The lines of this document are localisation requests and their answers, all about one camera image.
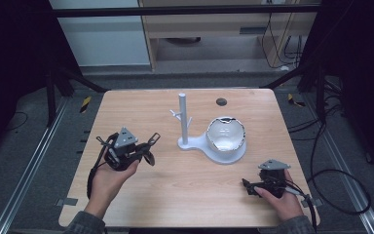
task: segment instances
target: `black wall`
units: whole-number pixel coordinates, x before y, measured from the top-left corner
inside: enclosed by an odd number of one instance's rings
[[[27,13],[51,8],[48,0],[0,0],[0,136],[18,99],[46,86],[49,64],[81,74],[57,19]]]
[[[347,9],[350,3],[344,1],[341,9]],[[306,45],[304,62],[341,16],[344,18],[323,54],[323,66],[326,74],[342,79],[348,116],[374,159],[374,1],[355,0],[345,14],[344,11],[318,14]]]

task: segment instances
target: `white mug holder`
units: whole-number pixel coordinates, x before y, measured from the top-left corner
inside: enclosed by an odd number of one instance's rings
[[[177,144],[182,150],[201,150],[208,159],[222,165],[234,164],[244,156],[246,150],[245,140],[238,149],[225,152],[214,149],[214,147],[209,145],[206,132],[198,137],[188,136],[188,128],[192,118],[190,117],[189,121],[187,121],[186,95],[179,94],[178,97],[180,111],[175,113],[171,110],[170,112],[181,122],[181,137],[178,139]]]

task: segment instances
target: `wooden table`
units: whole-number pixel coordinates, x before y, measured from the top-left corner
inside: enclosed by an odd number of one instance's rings
[[[179,110],[178,94],[187,97],[187,113],[193,117],[189,136],[198,137],[210,121],[232,116],[245,127],[247,149],[232,165],[211,162],[198,150],[182,151],[180,122],[170,110]],[[226,98],[227,105],[216,104]],[[276,159],[291,166],[293,180],[310,193],[299,161],[271,90],[130,90],[110,91],[103,98],[68,198],[78,199],[76,206],[64,206],[59,218],[68,225],[87,205],[87,178],[101,145],[95,139],[127,127],[139,142],[154,133],[161,138],[152,147],[156,165],[144,160],[137,172],[124,184],[104,218],[107,226],[121,227],[264,227],[279,220],[263,199],[248,196],[242,178],[260,181],[257,168]]]

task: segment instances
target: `person's left hand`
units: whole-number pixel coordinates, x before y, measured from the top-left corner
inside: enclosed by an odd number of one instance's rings
[[[124,182],[135,174],[138,164],[139,161],[135,160],[122,172],[114,171],[107,164],[100,166],[93,178],[91,198],[84,211],[103,219]]]

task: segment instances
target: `black pole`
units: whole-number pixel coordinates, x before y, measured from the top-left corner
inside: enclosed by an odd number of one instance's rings
[[[208,14],[254,14],[254,13],[309,13],[336,11],[337,8],[321,4],[278,4],[278,5],[221,5],[221,6],[182,6],[182,7],[136,7],[99,9],[54,9],[33,11],[30,14],[49,15],[56,18],[83,17],[128,17],[164,15],[208,15]]]

